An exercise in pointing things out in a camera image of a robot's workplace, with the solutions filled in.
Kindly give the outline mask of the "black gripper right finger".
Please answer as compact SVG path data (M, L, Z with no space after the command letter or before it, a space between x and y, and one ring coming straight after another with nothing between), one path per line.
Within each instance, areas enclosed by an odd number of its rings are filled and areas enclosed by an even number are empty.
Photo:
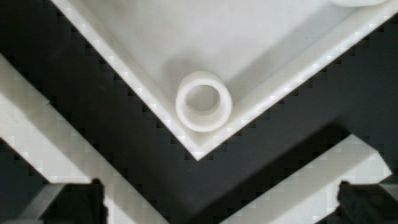
M398 224L398 184L343 182L338 208L322 224Z

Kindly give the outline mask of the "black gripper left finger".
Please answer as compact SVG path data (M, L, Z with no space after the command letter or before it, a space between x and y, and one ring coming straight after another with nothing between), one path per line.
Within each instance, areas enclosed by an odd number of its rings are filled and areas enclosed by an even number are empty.
M18 216L0 224L109 224L105 186L89 183L48 184Z

